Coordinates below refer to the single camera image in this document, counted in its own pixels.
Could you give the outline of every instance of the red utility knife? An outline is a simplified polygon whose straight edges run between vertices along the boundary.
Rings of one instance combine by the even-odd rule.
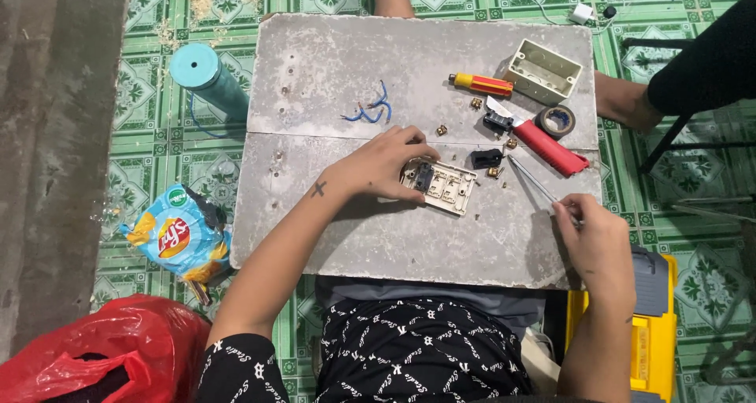
[[[486,117],[483,118],[484,122],[493,128],[499,128],[505,133],[515,135],[563,176],[570,177],[588,167],[589,162],[586,157],[572,153],[556,143],[556,140],[536,127],[533,121],[514,115],[490,96],[485,105],[496,115],[486,114]]]

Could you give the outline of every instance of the tiled floor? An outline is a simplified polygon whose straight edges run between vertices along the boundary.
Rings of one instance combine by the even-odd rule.
[[[167,74],[171,54],[181,44],[204,41],[215,47],[242,87],[249,88],[257,27],[267,12],[369,15],[372,0],[212,0],[210,15],[194,21],[188,0],[131,0],[120,64],[117,108],[108,183],[111,208],[103,220],[100,264],[93,309],[133,292],[183,301],[213,317],[215,306],[202,309],[183,283],[129,248],[117,224],[133,218],[173,183],[181,182],[233,213],[244,125],[224,125],[219,112],[202,101],[195,111],[211,130],[231,130],[215,139],[198,131],[187,113],[187,93]],[[648,81],[661,69],[670,50],[624,50],[626,37],[691,38],[703,31],[736,0],[537,0],[556,22],[576,2],[602,11],[614,4],[619,15],[593,38],[596,66],[614,76]],[[513,19],[545,22],[534,0],[412,0],[420,17],[463,20]],[[683,141],[748,138],[756,140],[756,103],[703,113],[685,130]],[[756,388],[711,386],[701,374],[717,354],[753,324],[752,287],[742,271],[744,243],[735,224],[670,211],[669,202],[686,196],[747,194],[756,190],[756,157],[751,149],[696,150],[668,153],[651,177],[635,173],[639,161],[656,144],[664,126],[642,137],[612,122],[600,122],[599,136],[604,201],[626,218],[631,239],[651,250],[675,255],[680,285],[675,292],[677,328],[677,398],[708,403],[756,401]],[[231,163],[237,168],[232,173]],[[319,331],[319,309],[306,277],[281,312],[274,344],[292,401],[312,400],[309,337]],[[214,300],[224,287],[213,290]],[[743,355],[739,372],[754,373],[756,360]]]

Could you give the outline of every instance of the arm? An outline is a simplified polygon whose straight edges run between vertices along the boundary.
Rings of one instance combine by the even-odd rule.
[[[207,347],[237,333],[271,338],[273,322],[294,291],[317,240],[356,194],[424,202],[398,182],[407,161],[439,158],[415,126],[394,126],[326,168],[297,205],[255,248],[234,278],[210,330]]]
[[[628,224],[590,195],[568,195],[553,206],[570,260],[589,295],[562,363],[557,393],[629,403],[636,295]],[[572,225],[570,213],[583,219],[580,230]]]

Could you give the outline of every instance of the red plastic bag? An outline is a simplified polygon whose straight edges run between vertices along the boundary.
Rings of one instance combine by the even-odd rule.
[[[54,398],[97,383],[123,366],[128,381],[104,401],[191,398],[210,325],[176,301],[135,294],[40,336],[0,365],[0,400]],[[76,360],[85,353],[103,360]]]

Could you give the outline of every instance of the teal cylinder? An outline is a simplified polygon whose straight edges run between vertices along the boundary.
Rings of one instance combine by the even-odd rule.
[[[250,96],[226,70],[207,44],[191,43],[176,50],[168,66],[173,81],[194,92],[237,121],[246,121]]]

